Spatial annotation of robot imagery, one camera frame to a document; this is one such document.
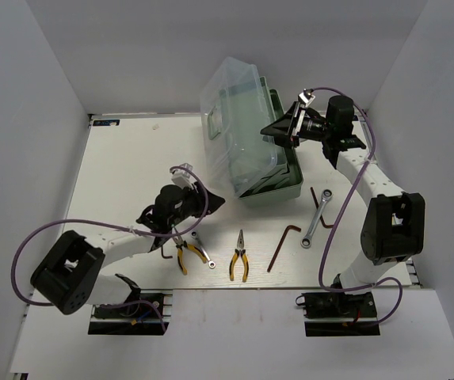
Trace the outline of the green toolbox with clear lid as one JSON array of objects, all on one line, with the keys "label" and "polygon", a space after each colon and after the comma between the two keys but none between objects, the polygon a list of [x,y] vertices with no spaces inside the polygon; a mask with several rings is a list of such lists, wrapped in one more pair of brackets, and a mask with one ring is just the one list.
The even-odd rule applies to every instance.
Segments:
[{"label": "green toolbox with clear lid", "polygon": [[248,207],[300,196],[303,174],[296,152],[261,134],[284,112],[254,64],[227,57],[200,93],[208,185]]}]

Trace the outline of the large silver ratchet wrench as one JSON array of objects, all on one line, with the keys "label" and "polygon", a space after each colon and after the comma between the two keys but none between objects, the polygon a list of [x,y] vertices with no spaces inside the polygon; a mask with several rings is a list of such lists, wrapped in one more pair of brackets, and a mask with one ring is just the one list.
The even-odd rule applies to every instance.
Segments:
[{"label": "large silver ratchet wrench", "polygon": [[309,249],[311,247],[311,241],[319,223],[321,222],[322,213],[326,205],[332,200],[332,198],[333,193],[329,189],[324,189],[322,191],[320,199],[314,196],[314,200],[316,201],[316,212],[313,216],[313,219],[311,220],[307,232],[300,242],[302,248]]}]

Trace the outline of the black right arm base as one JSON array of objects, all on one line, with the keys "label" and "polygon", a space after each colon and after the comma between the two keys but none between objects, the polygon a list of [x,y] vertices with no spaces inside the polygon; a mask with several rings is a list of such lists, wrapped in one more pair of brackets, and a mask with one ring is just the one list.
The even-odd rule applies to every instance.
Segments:
[{"label": "black right arm base", "polygon": [[305,292],[296,297],[295,303],[303,310],[306,337],[380,335],[372,292]]}]

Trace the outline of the small silver ratchet wrench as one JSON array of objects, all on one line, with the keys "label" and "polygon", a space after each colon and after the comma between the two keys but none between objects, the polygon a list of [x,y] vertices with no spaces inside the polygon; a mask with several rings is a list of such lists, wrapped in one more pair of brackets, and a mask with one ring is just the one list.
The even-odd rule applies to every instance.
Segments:
[{"label": "small silver ratchet wrench", "polygon": [[210,269],[215,269],[216,268],[216,263],[211,259],[211,257],[206,252],[206,250],[204,248],[204,244],[201,241],[199,234],[196,231],[193,231],[191,233],[191,238],[194,240],[195,246],[197,248],[199,248],[200,251],[203,253],[203,255],[204,255],[205,259],[206,259],[206,263],[208,264],[208,267]]}]

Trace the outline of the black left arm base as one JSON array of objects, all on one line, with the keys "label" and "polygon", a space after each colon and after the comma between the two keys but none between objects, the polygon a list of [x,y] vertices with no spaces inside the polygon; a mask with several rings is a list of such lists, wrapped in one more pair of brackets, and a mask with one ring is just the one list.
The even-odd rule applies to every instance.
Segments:
[{"label": "black left arm base", "polygon": [[[140,294],[142,300],[154,305],[169,327],[173,292],[149,291]],[[155,310],[146,304],[137,304],[123,309],[106,309],[94,306],[88,334],[91,336],[163,336],[161,320]]]}]

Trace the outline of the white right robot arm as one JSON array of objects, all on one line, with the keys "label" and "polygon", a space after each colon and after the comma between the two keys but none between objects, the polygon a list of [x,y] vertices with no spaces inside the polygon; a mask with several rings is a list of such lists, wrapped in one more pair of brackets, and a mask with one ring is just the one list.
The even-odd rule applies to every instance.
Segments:
[{"label": "white right robot arm", "polygon": [[374,159],[376,145],[366,145],[354,134],[353,118],[360,107],[353,99],[336,91],[324,116],[311,107],[314,99],[313,90],[304,90],[261,134],[284,148],[296,148],[303,141],[321,143],[325,158],[351,184],[345,201],[358,194],[367,207],[360,253],[333,285],[319,284],[333,292],[332,309],[347,316],[360,305],[358,294],[387,282],[389,269],[423,250],[425,200],[390,180]]}]

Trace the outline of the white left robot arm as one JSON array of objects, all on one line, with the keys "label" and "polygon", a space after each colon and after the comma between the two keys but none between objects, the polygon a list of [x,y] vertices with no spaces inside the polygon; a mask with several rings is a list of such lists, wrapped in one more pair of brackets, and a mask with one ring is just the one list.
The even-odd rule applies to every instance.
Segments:
[{"label": "white left robot arm", "polygon": [[101,270],[124,258],[154,252],[169,240],[179,242],[178,224],[190,217],[208,216],[224,203],[223,197],[200,182],[168,184],[136,219],[146,227],[144,231],[109,224],[105,234],[83,236],[68,230],[36,267],[30,283],[65,315],[85,304],[104,304],[131,316],[140,307],[140,287],[125,275],[103,275]]}]

